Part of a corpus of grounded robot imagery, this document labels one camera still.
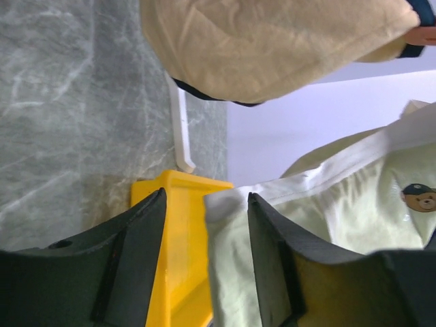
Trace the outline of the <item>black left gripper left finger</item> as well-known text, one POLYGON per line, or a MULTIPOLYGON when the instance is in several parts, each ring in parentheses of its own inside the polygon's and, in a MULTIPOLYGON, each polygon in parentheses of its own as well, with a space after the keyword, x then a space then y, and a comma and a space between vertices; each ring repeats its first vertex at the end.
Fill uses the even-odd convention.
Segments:
POLYGON ((144 326, 166 219, 159 189, 46 248, 1 252, 2 326, 144 326))

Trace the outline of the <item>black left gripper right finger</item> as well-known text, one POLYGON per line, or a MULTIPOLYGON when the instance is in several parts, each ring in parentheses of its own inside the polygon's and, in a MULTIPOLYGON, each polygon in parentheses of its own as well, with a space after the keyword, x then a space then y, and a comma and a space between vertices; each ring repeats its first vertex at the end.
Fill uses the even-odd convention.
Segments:
POLYGON ((248 197, 263 326, 434 326, 435 245, 368 255, 326 242, 248 197))

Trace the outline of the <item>pale green white underwear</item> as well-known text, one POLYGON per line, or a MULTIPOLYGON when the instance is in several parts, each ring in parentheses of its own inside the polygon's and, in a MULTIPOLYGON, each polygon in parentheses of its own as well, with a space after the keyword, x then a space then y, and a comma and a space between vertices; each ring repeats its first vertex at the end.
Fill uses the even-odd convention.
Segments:
POLYGON ((260 326, 248 201, 334 245, 367 254, 422 249, 435 231, 435 105, 409 102, 399 120, 304 155, 273 181, 204 198, 216 326, 260 326))

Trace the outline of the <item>pink round clip hanger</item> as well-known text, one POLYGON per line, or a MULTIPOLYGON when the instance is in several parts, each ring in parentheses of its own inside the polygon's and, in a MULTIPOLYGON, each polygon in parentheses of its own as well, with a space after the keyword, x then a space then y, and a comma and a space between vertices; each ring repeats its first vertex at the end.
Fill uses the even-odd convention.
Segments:
POLYGON ((416 27, 404 35, 407 44, 413 46, 435 46, 436 45, 436 26, 416 27))

